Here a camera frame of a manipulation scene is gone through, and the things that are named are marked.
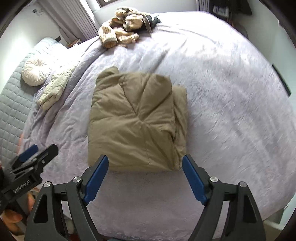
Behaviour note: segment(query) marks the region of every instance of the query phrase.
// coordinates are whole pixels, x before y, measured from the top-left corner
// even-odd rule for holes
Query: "gray curtain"
[[[210,0],[196,0],[198,11],[210,12]]]
[[[60,27],[61,35],[68,43],[98,36],[98,26],[79,0],[38,0],[38,3]]]

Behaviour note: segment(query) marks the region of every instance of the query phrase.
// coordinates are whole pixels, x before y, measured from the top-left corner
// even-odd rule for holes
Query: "white pleated cushion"
[[[37,86],[44,83],[51,73],[51,63],[48,63],[42,56],[29,58],[23,67],[22,78],[30,86]]]

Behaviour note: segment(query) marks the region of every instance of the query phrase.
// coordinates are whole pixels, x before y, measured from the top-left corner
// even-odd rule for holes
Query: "wall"
[[[259,0],[248,0],[253,16],[239,15],[237,21],[249,35],[249,40],[272,64],[274,63],[292,94],[289,100],[296,113],[296,49],[277,18]],[[296,195],[288,204],[281,219],[285,226],[296,207]]]
[[[34,14],[35,8],[32,4],[24,8],[0,38],[0,92],[18,64],[41,39],[61,36],[55,22],[45,12],[40,16]]]
[[[134,7],[148,13],[196,11],[196,0],[122,0],[100,8],[96,0],[86,0],[98,23],[109,20],[114,16],[118,7]]]

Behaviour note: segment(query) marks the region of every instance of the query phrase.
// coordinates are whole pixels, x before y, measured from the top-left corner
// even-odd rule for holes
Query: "gray quilted mattress cover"
[[[187,153],[223,182],[247,182],[267,218],[289,202],[296,182],[295,116],[278,76],[247,39],[210,14],[165,13],[160,19],[152,36],[141,33],[127,48],[106,50],[97,38],[79,45],[88,49],[60,100],[47,112],[33,104],[22,150],[32,144],[58,145],[59,154],[42,178],[69,182],[87,168],[89,112],[98,74],[115,65],[121,72],[169,76],[187,89]],[[187,241],[203,206],[182,171],[108,172],[88,210],[106,236]],[[226,213],[224,206],[215,237]]]
[[[20,62],[0,94],[0,160],[5,163],[17,155],[20,136],[30,112],[34,94],[40,86],[29,86],[22,79],[22,68],[28,58],[44,54],[56,56],[66,50],[50,37],[42,39]]]

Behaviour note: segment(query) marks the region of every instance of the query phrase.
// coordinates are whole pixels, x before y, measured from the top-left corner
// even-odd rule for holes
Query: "folded jacket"
[[[171,171],[186,154],[187,97],[168,77],[119,73],[96,80],[89,122],[88,164],[101,154],[115,171]]]
[[[41,105],[43,110],[48,110],[55,102],[60,99],[68,83],[68,80],[78,63],[79,61],[73,61],[69,64],[66,64],[58,69],[56,73],[52,76],[50,82],[45,87],[42,95],[37,101],[37,103]]]

